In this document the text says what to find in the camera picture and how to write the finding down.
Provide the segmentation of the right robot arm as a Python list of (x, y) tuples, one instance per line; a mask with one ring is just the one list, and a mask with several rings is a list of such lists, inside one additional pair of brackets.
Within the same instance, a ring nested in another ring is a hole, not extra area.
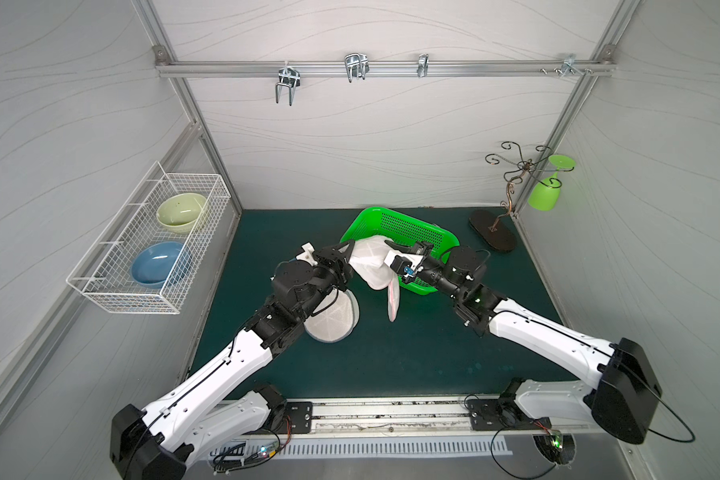
[(519, 344), (575, 376), (573, 382), (521, 381), (510, 398), (525, 416), (579, 419), (623, 442), (645, 441), (662, 391), (640, 344), (572, 330), (487, 287), (486, 263), (469, 247), (434, 256), (429, 242), (387, 244), (385, 264), (404, 283), (420, 280), (448, 295), (465, 326)]

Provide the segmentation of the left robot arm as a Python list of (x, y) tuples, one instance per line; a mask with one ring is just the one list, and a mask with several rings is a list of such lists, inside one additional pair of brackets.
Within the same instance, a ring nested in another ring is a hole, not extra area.
[(122, 408), (112, 419), (110, 440), (120, 477), (181, 479), (212, 451), (279, 416), (285, 400), (271, 386), (220, 403), (291, 346), (330, 293), (346, 290), (353, 247), (346, 241), (315, 251), (311, 260), (285, 263), (272, 280), (272, 295), (212, 360), (147, 406)]

